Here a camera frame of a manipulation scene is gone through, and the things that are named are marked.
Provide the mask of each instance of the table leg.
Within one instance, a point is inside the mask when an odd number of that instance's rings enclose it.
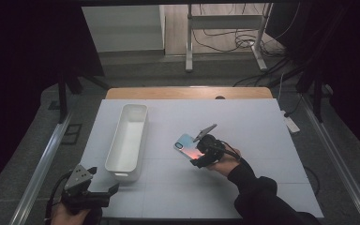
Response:
[[[191,71],[192,71],[192,42],[191,42],[191,32],[192,32],[192,14],[191,14],[191,5],[188,5],[186,72],[191,72]]]

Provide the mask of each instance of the white plastic tray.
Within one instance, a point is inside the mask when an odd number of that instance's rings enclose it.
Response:
[[[128,104],[121,111],[105,168],[118,181],[136,181],[142,170],[147,107]]]

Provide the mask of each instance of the human arm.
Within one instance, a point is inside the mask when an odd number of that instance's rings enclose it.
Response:
[[[66,207],[59,203],[52,214],[52,225],[82,225],[90,209],[81,210],[77,215],[72,215]]]
[[[227,150],[240,152],[226,146]],[[238,213],[251,224],[304,224],[300,215],[277,196],[277,183],[267,177],[257,178],[246,161],[232,156],[209,167],[237,185],[239,195],[234,202]]]

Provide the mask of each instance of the gray floor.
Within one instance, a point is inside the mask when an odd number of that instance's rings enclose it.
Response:
[[[268,66],[273,66],[277,60],[268,59]],[[106,77],[100,79],[118,87],[232,86],[240,79],[260,74],[253,56],[249,54],[198,55],[195,57],[192,73],[185,72],[184,57],[163,56],[161,52],[104,53],[101,55],[101,62]],[[279,71],[274,78],[280,76],[281,72]],[[281,94],[278,103],[280,108],[285,111],[291,111],[299,100],[299,96],[294,90],[297,79],[294,77],[284,82],[280,88]],[[106,91],[102,88],[84,79],[81,79],[81,82],[84,90],[74,106],[74,115],[70,121],[73,126],[82,125],[80,136],[77,140],[74,135],[64,137],[26,224],[43,224],[45,204],[53,185],[62,174],[73,169],[80,161],[99,103],[105,98]],[[272,89],[276,98],[279,96],[278,92],[279,86]],[[0,224],[9,223],[46,144],[51,138],[58,121],[59,111],[49,110],[49,107],[54,105],[57,100],[56,86],[43,92],[41,106],[33,124],[0,175]],[[360,184],[360,142],[338,118],[330,106],[328,98],[322,100],[322,117],[352,174]],[[304,166],[307,167],[311,185],[314,190],[317,190],[318,184],[320,184],[317,200],[325,216],[322,224],[360,224],[360,215],[311,125],[303,105],[298,107],[292,115],[292,119],[301,129],[300,133],[292,136],[292,139]],[[118,221],[107,219],[102,224],[117,223]],[[120,221],[120,223],[157,224],[156,221]],[[179,221],[175,223],[206,224]]]

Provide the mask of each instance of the white tabletop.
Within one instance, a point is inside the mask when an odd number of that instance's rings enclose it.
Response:
[[[124,105],[148,107],[147,141],[138,181],[123,183],[103,208],[106,218],[240,218],[234,184],[217,172],[198,169],[173,149],[184,133],[210,133],[241,151],[256,176],[277,181],[277,195],[296,211],[323,213],[312,191],[275,99],[102,100],[81,164],[97,166],[89,188],[114,184],[104,164]]]

